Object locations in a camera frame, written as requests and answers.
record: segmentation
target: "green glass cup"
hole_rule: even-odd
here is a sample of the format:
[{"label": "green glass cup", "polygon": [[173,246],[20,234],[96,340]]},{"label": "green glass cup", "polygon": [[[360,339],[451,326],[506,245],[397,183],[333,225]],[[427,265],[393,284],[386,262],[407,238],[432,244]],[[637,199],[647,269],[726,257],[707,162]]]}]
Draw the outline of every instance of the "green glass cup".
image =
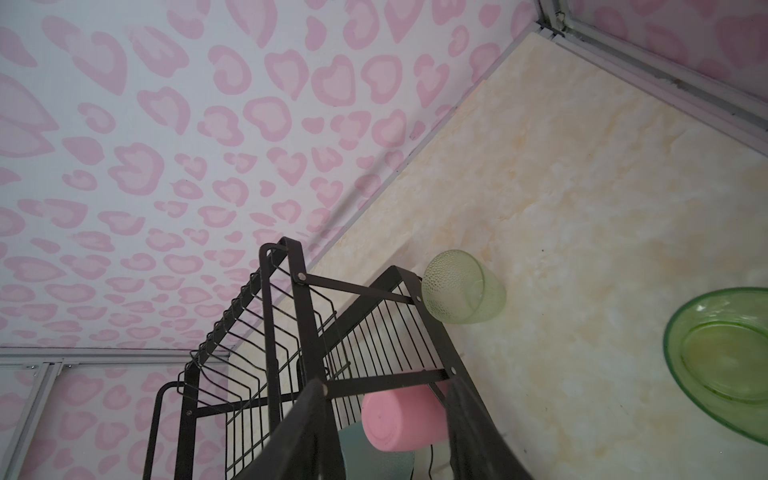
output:
[{"label": "green glass cup", "polygon": [[429,262],[422,296],[429,313],[443,323],[484,322],[507,302],[507,291],[496,275],[462,250],[445,251]]},{"label": "green glass cup", "polygon": [[686,303],[667,324],[664,357],[706,414],[768,445],[768,289],[718,290]]}]

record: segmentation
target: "black cable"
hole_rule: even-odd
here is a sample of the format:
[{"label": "black cable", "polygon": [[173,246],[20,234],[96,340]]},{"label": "black cable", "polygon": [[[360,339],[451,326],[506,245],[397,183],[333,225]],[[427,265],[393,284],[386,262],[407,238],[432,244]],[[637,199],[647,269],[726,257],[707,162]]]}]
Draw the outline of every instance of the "black cable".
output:
[{"label": "black cable", "polygon": [[427,470],[427,475],[429,475],[429,480],[432,480],[432,462],[435,461],[435,450],[432,448],[432,445],[429,446],[429,470]]}]

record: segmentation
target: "aluminum frame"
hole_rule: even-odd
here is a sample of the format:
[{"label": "aluminum frame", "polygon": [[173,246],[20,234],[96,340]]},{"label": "aluminum frame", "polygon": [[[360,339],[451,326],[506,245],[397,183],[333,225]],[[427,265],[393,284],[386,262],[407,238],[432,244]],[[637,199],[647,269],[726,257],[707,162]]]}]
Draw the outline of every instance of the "aluminum frame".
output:
[{"label": "aluminum frame", "polygon": [[765,101],[577,20],[567,0],[538,3],[541,23],[561,47],[768,155]]},{"label": "aluminum frame", "polygon": [[0,462],[0,480],[16,480],[58,375],[77,366],[179,365],[189,360],[185,350],[152,349],[0,349],[0,367],[35,371],[35,382]]}]

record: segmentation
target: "pink leopard print wallpaper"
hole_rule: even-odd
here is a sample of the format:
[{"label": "pink leopard print wallpaper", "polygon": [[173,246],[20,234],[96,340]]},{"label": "pink leopard print wallpaper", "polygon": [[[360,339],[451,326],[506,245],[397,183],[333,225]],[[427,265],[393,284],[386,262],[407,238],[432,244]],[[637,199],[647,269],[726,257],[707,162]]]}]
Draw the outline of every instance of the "pink leopard print wallpaper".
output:
[{"label": "pink leopard print wallpaper", "polygon": [[767,0],[568,0],[614,37],[768,101]]},{"label": "pink leopard print wallpaper", "polygon": [[[64,369],[51,390],[19,478],[141,478],[155,394],[163,384],[175,380],[182,368]],[[25,380],[25,385],[31,385],[31,376]],[[219,403],[208,396],[204,400]],[[161,410],[153,480],[173,478],[180,408],[181,395],[175,389],[168,390]],[[194,480],[224,478],[224,422],[224,415],[198,420]]]},{"label": "pink leopard print wallpaper", "polygon": [[194,348],[308,260],[531,0],[19,0],[0,12],[0,346]]}]

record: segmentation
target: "dish rack wire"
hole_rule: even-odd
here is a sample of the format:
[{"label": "dish rack wire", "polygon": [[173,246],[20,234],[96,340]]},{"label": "dish rack wire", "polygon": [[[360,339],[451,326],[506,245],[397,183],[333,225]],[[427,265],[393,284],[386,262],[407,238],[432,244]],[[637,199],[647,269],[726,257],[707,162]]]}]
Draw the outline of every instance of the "dish rack wire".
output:
[{"label": "dish rack wire", "polygon": [[[226,426],[224,478],[241,480],[311,379],[326,394],[320,464],[328,479],[345,478],[337,431],[360,420],[366,393],[428,385],[444,403],[436,383],[461,376],[480,398],[413,272],[391,266],[370,286],[314,276],[301,243],[287,237],[262,245],[259,265],[177,381],[157,392],[144,480],[168,389],[183,397],[174,480],[192,479],[197,420],[212,415]],[[329,290],[359,297],[339,313]]]}]

